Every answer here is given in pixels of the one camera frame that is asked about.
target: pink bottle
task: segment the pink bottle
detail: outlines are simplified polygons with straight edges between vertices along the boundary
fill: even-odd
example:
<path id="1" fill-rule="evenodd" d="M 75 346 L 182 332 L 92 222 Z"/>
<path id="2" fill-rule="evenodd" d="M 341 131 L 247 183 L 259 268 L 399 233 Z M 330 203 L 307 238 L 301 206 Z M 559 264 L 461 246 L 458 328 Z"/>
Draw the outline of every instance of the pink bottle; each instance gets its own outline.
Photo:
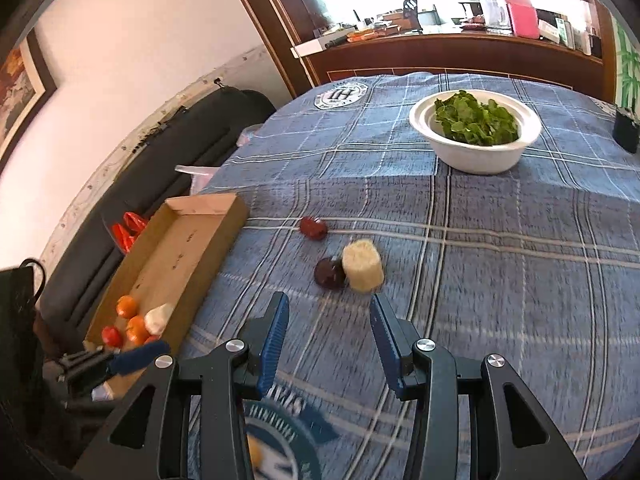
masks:
<path id="1" fill-rule="evenodd" d="M 513 33 L 520 38 L 540 38 L 538 14 L 531 0 L 506 0 L 511 14 Z"/>

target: cardboard tray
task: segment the cardboard tray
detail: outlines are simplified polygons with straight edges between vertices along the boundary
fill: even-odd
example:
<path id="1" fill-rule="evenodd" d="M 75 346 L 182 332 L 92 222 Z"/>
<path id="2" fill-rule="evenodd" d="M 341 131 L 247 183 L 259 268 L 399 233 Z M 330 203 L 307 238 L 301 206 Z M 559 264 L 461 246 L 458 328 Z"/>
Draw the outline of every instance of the cardboard tray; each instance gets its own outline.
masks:
<path id="1" fill-rule="evenodd" d="M 101 331 L 114 324 L 125 337 L 127 321 L 116 313 L 118 298 L 130 294 L 139 314 L 175 305 L 162 339 L 177 353 L 193 318 L 248 217 L 235 193 L 167 199 L 124 257 L 100 301 L 84 338 L 87 349 L 102 345 Z M 123 350 L 133 348 L 126 341 Z M 142 372 L 114 377 L 108 387 L 121 397 Z"/>

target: clear plastic bag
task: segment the clear plastic bag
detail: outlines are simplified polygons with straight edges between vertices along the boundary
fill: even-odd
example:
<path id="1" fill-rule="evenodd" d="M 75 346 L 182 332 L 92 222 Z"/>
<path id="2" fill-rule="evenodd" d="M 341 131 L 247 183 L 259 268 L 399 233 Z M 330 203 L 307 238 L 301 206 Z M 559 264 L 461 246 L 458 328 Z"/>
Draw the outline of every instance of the clear plastic bag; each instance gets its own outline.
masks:
<path id="1" fill-rule="evenodd" d="M 211 177 L 220 168 L 208 168 L 206 166 L 176 166 L 175 171 L 191 175 L 191 189 L 189 195 L 196 195 L 209 183 Z"/>
<path id="2" fill-rule="evenodd" d="M 251 142 L 251 139 L 254 138 L 255 133 L 262 127 L 262 124 L 252 124 L 251 126 L 247 126 L 236 140 L 236 146 L 244 146 Z"/>

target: black container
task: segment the black container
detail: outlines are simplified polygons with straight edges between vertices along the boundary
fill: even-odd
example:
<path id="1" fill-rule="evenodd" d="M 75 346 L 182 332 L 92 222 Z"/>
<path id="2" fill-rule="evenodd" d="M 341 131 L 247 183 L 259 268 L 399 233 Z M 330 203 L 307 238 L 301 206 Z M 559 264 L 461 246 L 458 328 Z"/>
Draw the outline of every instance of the black container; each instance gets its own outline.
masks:
<path id="1" fill-rule="evenodd" d="M 602 59 L 602 40 L 590 34 L 589 42 L 591 43 L 591 55 Z"/>
<path id="2" fill-rule="evenodd" d="M 638 151 L 640 124 L 620 110 L 616 111 L 616 123 L 613 126 L 613 140 L 629 153 Z"/>

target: black sofa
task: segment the black sofa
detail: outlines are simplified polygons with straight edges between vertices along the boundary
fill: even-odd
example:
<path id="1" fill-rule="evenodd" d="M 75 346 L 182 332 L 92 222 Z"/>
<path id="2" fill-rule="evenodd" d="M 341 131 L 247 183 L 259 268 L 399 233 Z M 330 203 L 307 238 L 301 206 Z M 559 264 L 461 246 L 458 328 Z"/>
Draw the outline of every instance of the black sofa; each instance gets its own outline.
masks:
<path id="1" fill-rule="evenodd" d="M 106 226 L 125 211 L 149 218 L 168 197 L 188 194 L 191 177 L 177 164 L 220 166 L 242 130 L 275 111 L 259 92 L 223 87 L 179 110 L 148 138 L 82 223 L 40 297 L 40 312 L 66 352 L 82 350 L 94 309 L 123 256 Z"/>

